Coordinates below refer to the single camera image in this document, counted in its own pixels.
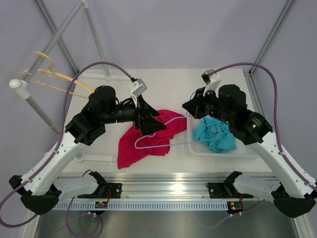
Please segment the blue wire hanger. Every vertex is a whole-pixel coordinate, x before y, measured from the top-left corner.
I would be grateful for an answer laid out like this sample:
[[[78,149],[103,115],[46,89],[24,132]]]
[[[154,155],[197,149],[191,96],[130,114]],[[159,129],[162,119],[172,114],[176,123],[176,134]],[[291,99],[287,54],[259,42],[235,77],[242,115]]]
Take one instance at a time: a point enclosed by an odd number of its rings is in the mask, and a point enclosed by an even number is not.
[[[135,141],[135,148],[136,149],[154,149],[154,148],[168,148],[170,146],[172,146],[172,144],[170,143],[170,140],[173,139],[173,136],[170,137],[166,137],[166,136],[162,136],[162,135],[158,135],[158,133],[154,133],[152,135],[147,135],[147,136],[143,136],[138,138]],[[186,144],[193,144],[193,143],[197,143],[198,141],[194,141],[193,138],[191,141],[186,142]]]

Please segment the red t shirt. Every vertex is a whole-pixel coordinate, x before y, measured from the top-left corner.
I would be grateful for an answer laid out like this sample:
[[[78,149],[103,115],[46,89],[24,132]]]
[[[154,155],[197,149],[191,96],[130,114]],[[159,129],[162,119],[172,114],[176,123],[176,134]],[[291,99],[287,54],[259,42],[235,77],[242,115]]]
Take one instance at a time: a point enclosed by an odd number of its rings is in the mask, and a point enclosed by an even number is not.
[[[187,129],[185,116],[171,111],[159,110],[156,117],[166,129],[149,136],[143,136],[131,126],[120,138],[118,144],[117,168],[128,168],[146,156],[164,156],[170,151],[170,141],[175,135]]]

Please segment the teal t shirt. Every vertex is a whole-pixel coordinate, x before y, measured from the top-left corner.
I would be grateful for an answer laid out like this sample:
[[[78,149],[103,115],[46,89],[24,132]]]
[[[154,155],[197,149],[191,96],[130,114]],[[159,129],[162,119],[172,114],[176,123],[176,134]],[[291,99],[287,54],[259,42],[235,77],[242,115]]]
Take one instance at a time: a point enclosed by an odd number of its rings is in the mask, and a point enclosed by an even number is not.
[[[193,129],[194,141],[205,145],[213,153],[228,153],[237,149],[236,138],[229,131],[229,126],[217,119],[204,117]]]

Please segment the beige plastic hanger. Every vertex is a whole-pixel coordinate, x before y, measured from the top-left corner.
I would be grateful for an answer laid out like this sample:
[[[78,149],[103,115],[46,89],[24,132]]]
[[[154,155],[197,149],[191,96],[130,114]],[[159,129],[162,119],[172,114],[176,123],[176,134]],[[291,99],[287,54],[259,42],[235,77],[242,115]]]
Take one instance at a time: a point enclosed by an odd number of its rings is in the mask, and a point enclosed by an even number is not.
[[[67,75],[60,73],[60,72],[57,72],[57,71],[54,71],[55,63],[48,55],[46,55],[42,52],[35,52],[34,55],[35,55],[36,59],[44,59],[44,60],[48,60],[50,62],[50,65],[47,68],[39,68],[37,70],[37,72],[39,72],[39,73],[41,73],[41,74],[43,74],[51,79],[57,80],[57,81],[63,81],[63,82],[67,82],[67,81],[71,82],[72,81],[72,78],[70,76],[67,76]],[[57,91],[66,92],[66,90],[64,90],[62,88],[55,87],[53,85],[44,83],[40,80],[36,80],[36,79],[34,79],[33,76],[31,76],[30,81],[33,83],[45,86],[45,87],[49,87],[49,88],[57,90]],[[78,79],[75,80],[74,84],[76,86],[81,87],[82,89],[84,89],[85,91],[87,91],[89,93],[93,93],[95,91],[94,88],[92,88],[91,86],[89,86],[83,82],[80,82]]]

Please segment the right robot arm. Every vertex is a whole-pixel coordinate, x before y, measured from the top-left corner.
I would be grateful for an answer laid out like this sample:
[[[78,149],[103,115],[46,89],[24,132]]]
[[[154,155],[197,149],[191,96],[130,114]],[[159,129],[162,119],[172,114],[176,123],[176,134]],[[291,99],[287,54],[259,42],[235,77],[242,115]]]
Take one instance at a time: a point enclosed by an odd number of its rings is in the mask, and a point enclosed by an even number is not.
[[[234,84],[219,91],[197,89],[195,96],[182,107],[195,119],[210,116],[229,126],[229,131],[260,156],[279,181],[252,178],[234,171],[224,180],[224,191],[230,197],[239,193],[266,200],[284,215],[297,218],[316,205],[317,180],[300,168],[277,141],[277,133],[259,113],[247,108],[246,94]]]

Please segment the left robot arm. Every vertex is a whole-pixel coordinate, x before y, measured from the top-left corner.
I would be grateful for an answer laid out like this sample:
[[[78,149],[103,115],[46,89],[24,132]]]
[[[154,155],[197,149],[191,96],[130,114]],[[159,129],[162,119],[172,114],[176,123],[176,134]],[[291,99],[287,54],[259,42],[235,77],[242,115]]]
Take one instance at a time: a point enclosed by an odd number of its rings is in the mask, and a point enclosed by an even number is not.
[[[37,215],[52,210],[59,201],[78,198],[102,198],[108,190],[107,181],[98,172],[80,178],[61,179],[59,174],[80,153],[106,132],[106,124],[132,122],[142,135],[165,130],[157,120],[159,112],[142,96],[137,103],[118,103],[115,89],[99,86],[89,101],[65,127],[62,138],[28,173],[12,176],[9,184],[20,194],[25,208]]]

